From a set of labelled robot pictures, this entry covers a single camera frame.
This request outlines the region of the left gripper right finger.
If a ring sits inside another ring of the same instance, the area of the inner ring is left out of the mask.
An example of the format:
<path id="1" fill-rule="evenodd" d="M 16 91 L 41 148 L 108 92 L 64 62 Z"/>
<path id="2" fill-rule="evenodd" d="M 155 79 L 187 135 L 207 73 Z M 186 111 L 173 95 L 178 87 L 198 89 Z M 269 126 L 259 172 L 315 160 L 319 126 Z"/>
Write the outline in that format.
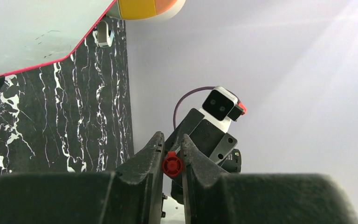
<path id="1" fill-rule="evenodd" d="M 321 174 L 231 174 L 185 135 L 181 142 L 188 224 L 358 224 L 342 188 Z"/>

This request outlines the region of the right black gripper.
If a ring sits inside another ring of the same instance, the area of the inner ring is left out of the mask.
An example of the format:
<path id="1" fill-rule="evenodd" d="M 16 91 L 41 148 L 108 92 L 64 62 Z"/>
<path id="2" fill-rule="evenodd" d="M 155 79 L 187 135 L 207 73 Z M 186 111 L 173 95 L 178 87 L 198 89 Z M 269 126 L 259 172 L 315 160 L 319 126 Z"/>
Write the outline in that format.
<path id="1" fill-rule="evenodd" d="M 214 180 L 217 173 L 236 174 L 241 171 L 241 153 L 235 148 L 237 139 L 212 125 L 196 109 L 190 110 L 165 141 L 165 158 L 169 151 L 175 151 L 180 158 L 180 146 L 185 134 L 204 155 L 192 165 L 202 177 Z M 171 180 L 172 198 L 179 204 L 184 204 L 182 172 Z"/>

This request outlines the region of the red marker cap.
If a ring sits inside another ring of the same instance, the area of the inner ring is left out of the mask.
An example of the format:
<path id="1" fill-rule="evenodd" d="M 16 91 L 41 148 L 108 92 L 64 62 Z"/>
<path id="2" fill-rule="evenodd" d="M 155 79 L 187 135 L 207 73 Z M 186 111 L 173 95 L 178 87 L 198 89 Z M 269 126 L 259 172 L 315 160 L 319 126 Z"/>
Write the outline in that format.
<path id="1" fill-rule="evenodd" d="M 170 178 L 181 174 L 183 169 L 182 160 L 176 155 L 175 151 L 169 151 L 167 157 L 163 160 L 162 170 Z"/>

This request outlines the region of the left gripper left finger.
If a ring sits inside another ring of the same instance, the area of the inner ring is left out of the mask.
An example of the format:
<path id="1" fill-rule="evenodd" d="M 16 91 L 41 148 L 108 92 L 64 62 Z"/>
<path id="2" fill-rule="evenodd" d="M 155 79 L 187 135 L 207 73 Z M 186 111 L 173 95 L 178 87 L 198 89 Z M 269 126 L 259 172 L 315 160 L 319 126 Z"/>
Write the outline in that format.
<path id="1" fill-rule="evenodd" d="M 0 176 L 0 224 L 158 224 L 164 135 L 113 171 Z"/>

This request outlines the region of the pink framed whiteboard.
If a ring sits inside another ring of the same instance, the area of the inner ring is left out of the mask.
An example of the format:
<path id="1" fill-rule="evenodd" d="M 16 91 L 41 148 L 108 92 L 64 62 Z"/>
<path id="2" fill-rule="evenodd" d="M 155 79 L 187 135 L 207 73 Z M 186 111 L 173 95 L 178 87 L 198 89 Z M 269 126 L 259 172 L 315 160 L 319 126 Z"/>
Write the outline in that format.
<path id="1" fill-rule="evenodd" d="M 112 0 L 0 0 L 0 76 L 68 58 Z"/>

